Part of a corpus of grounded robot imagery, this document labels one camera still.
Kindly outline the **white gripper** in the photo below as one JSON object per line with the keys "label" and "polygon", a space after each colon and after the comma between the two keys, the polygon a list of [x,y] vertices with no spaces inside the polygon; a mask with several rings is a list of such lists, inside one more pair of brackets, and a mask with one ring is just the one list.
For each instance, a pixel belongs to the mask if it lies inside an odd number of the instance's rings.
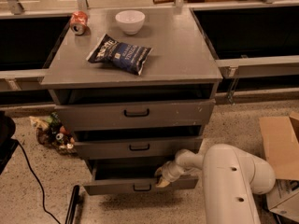
{"label": "white gripper", "polygon": [[156,183],[159,189],[167,187],[170,183],[179,180],[182,176],[191,175],[203,166],[202,160],[197,161],[168,161],[159,167],[154,176],[160,176]]}

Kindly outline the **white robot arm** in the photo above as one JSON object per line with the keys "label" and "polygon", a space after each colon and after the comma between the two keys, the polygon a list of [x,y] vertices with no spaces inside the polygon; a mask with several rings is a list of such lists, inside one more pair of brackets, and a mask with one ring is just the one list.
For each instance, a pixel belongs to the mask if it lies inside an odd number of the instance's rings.
{"label": "white robot arm", "polygon": [[267,161],[226,144],[214,145],[203,155],[182,149],[155,171],[156,186],[165,188],[198,169],[202,171],[206,224],[261,224],[253,196],[269,192],[276,183]]}

